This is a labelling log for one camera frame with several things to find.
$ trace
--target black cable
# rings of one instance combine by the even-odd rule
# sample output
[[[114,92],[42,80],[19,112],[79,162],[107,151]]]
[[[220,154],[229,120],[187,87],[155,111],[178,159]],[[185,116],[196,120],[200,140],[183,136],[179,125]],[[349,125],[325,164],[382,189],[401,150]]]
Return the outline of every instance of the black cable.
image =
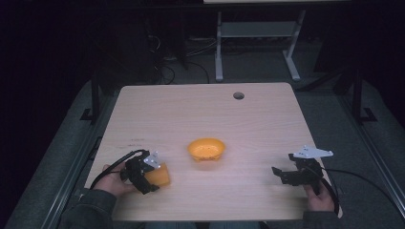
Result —
[[[207,84],[209,84],[209,74],[208,74],[208,72],[206,71],[206,69],[205,69],[203,66],[201,66],[201,65],[199,65],[199,64],[197,64],[197,63],[194,63],[194,62],[190,62],[190,61],[188,61],[188,62],[186,62],[186,63],[200,67],[200,68],[205,72],[206,81],[207,81]]]
[[[378,191],[380,191],[386,198],[387,200],[393,205],[393,207],[395,208],[395,210],[399,213],[399,215],[402,216],[401,212],[399,211],[399,209],[396,207],[396,204],[394,203],[394,201],[390,198],[390,196],[388,196],[387,193],[384,192],[384,190],[382,190],[380,187],[378,187],[376,184],[374,184],[372,181],[370,181],[369,179],[362,177],[358,174],[355,174],[353,172],[349,172],[349,171],[344,171],[344,170],[336,170],[336,169],[324,169],[325,171],[330,171],[330,172],[336,172],[336,173],[342,173],[342,174],[348,174],[348,175],[352,175],[358,178],[361,178],[365,181],[367,181],[369,184],[371,184],[374,188],[376,188]]]
[[[325,170],[325,172],[327,173],[328,177],[330,178],[330,182],[331,182],[331,185],[333,186],[334,193],[336,194],[337,199],[339,199],[339,191],[337,190],[337,185],[336,185],[336,182],[334,181],[333,176],[328,171]]]
[[[128,159],[129,157],[133,156],[136,153],[143,153],[146,152],[145,150],[136,150],[133,151],[131,153],[129,153],[126,156],[123,156],[121,159],[117,160],[116,162],[114,162],[114,164],[110,165],[106,170],[104,170],[101,174],[99,174],[95,180],[92,183],[92,186],[90,186],[90,189],[93,189],[95,187],[95,185],[106,175],[111,174],[111,172],[113,171],[114,168],[116,168],[120,163],[122,163],[123,161],[125,161],[126,159]]]

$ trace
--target human hand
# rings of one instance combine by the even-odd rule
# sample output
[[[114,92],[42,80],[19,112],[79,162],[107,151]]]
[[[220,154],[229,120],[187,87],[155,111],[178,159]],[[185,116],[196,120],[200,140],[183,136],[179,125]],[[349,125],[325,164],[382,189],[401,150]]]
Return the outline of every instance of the human hand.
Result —
[[[308,209],[314,212],[333,212],[334,203],[328,189],[322,182],[319,182],[319,195],[313,192],[310,185],[304,185],[308,196]]]
[[[106,170],[110,165],[104,165],[103,171]],[[137,190],[133,184],[126,184],[121,180],[119,172],[125,167],[125,162],[120,163],[116,168],[113,169],[111,174],[103,177],[94,187],[94,189],[103,190],[109,192],[116,196],[117,198],[130,192]]]

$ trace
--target gray sleeve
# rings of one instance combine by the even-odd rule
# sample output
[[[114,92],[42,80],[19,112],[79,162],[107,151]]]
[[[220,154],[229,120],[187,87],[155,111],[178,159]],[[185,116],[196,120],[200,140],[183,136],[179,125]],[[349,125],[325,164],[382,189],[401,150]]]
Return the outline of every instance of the gray sleeve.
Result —
[[[113,228],[111,214],[116,201],[117,198],[108,192],[90,190],[75,207],[62,215],[59,228]]]
[[[339,218],[334,212],[304,212],[303,221],[306,229],[342,228]]]

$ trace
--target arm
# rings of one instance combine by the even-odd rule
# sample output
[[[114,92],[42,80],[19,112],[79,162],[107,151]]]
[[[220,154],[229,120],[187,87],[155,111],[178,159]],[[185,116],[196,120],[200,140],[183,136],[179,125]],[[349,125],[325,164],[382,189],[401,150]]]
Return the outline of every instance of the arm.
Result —
[[[119,164],[113,172],[119,172],[124,166],[124,162]],[[75,207],[62,215],[61,228],[113,228],[111,215],[117,198],[135,190],[134,185],[122,182],[119,173],[103,177]]]
[[[320,182],[318,196],[315,195],[310,185],[304,185],[304,189],[308,196],[308,211],[303,215],[304,228],[341,228],[339,218],[333,212],[333,200],[324,184]]]

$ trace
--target table surface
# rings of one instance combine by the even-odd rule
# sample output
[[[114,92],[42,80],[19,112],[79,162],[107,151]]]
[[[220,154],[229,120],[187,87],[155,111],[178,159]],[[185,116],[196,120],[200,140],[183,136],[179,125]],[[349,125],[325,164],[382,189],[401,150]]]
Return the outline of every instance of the table surface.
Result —
[[[201,137],[225,144],[220,160],[197,162],[188,154]],[[302,186],[282,184],[271,166],[296,171],[288,154],[304,145],[314,143],[287,83],[124,87],[85,186],[104,164],[145,149],[159,152],[171,183],[122,197],[115,220],[301,219]]]

